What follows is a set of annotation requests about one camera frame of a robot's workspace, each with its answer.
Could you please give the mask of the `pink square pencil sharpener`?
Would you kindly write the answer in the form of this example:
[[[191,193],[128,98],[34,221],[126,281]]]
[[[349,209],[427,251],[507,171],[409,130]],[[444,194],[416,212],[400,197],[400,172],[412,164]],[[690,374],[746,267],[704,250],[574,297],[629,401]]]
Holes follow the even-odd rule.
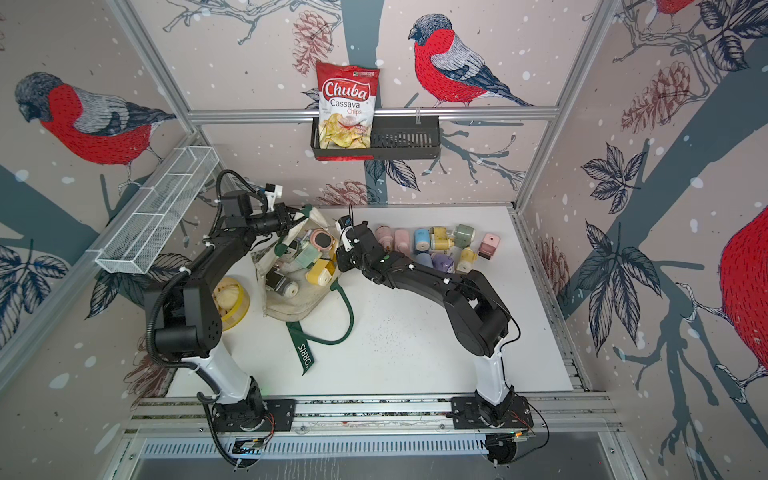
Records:
[[[500,237],[492,233],[486,233],[478,249],[478,256],[486,260],[493,258],[499,248]]]

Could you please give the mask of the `cream green-handled tote bag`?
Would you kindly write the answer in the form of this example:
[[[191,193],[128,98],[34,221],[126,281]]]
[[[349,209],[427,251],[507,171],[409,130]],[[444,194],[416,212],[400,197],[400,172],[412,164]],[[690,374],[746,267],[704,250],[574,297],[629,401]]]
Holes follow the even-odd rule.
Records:
[[[316,207],[306,205],[300,209],[308,219],[293,227],[287,235],[277,234],[267,241],[265,247],[250,254],[254,264],[256,280],[262,300],[262,311],[270,317],[285,323],[293,342],[302,372],[307,373],[315,363],[310,345],[316,343],[335,346],[347,340],[352,333],[355,317],[352,305],[339,284],[340,271],[337,265],[336,250],[339,246],[339,233],[335,224]],[[301,249],[309,242],[313,229],[323,228],[336,240],[334,248],[322,253],[319,259],[332,260],[336,272],[332,282],[325,287],[311,285],[305,278],[308,269],[296,270],[293,263]],[[331,293],[337,293],[344,303],[346,313],[346,331],[337,339],[313,336],[304,331],[302,321]]]

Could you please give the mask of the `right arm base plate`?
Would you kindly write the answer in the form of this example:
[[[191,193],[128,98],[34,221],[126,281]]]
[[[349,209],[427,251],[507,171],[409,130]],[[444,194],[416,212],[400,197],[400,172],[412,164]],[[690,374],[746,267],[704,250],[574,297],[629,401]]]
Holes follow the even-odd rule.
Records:
[[[534,424],[527,399],[514,392],[510,392],[498,405],[492,405],[477,394],[452,397],[450,404],[448,417],[456,430],[528,430]]]

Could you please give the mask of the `light blue pencil sharpener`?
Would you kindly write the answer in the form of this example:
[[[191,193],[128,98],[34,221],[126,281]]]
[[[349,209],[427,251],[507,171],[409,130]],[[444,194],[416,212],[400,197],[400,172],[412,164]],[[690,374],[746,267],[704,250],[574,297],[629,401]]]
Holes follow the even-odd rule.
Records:
[[[418,253],[415,256],[415,261],[418,264],[420,264],[422,266],[425,266],[427,268],[433,268],[434,267],[432,256],[429,253],[427,253],[427,252]]]

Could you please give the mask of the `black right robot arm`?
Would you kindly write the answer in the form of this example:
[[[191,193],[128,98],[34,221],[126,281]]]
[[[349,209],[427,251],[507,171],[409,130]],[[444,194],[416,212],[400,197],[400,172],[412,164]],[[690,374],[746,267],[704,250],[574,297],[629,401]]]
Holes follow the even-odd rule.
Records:
[[[355,268],[377,285],[409,291],[445,309],[457,341],[475,356],[474,419],[490,428],[507,426],[504,417],[515,393],[506,383],[499,342],[509,334],[513,317],[487,278],[476,270],[441,272],[400,252],[387,252],[366,221],[355,225],[349,215],[340,217],[336,228],[341,271]]]

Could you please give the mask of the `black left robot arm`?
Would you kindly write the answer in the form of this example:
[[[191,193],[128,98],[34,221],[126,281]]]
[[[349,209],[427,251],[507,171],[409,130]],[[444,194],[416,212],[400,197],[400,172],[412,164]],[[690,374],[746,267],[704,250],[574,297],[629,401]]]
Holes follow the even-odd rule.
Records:
[[[307,208],[283,203],[253,210],[265,193],[219,192],[214,222],[205,247],[192,262],[164,283],[150,286],[146,298],[146,348],[150,358],[168,369],[186,369],[211,390],[198,400],[212,420],[232,427],[241,421],[255,428],[267,406],[258,383],[234,361],[222,343],[223,324],[214,290],[229,269],[259,243],[283,238],[309,216]]]

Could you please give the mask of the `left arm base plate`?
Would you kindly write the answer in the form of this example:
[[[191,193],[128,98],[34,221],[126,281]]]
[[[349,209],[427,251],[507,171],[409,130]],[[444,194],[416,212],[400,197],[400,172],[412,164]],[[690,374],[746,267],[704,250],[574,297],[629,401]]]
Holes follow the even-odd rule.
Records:
[[[222,433],[288,432],[297,402],[294,399],[243,400],[235,404],[215,404],[212,422]]]

